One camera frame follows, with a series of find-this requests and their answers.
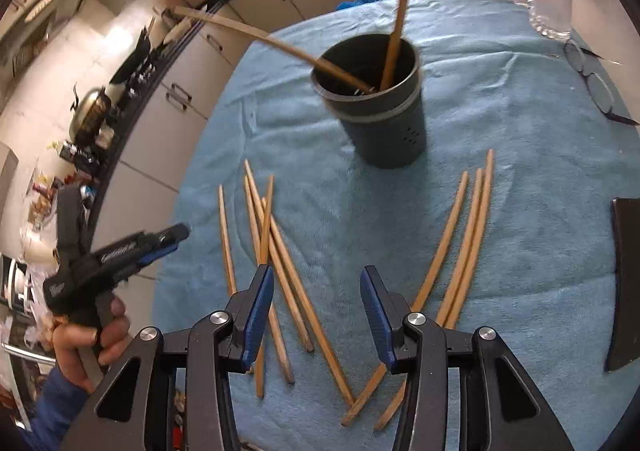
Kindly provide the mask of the blue sleeve forearm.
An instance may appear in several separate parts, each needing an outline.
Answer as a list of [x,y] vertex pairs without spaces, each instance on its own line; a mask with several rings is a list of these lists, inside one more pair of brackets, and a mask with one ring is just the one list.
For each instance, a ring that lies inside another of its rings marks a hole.
[[72,384],[58,367],[48,375],[37,400],[31,431],[20,429],[29,450],[56,451],[89,398],[88,393]]

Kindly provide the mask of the left hand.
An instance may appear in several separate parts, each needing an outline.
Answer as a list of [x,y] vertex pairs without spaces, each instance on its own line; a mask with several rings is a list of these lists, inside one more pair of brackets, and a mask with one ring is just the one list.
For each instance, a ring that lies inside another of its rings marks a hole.
[[111,301],[113,320],[103,327],[101,333],[94,327],[83,327],[74,323],[58,324],[52,335],[56,363],[62,375],[73,385],[93,393],[96,382],[90,379],[80,352],[88,350],[101,367],[114,364],[131,341],[130,321],[126,306],[114,296]]

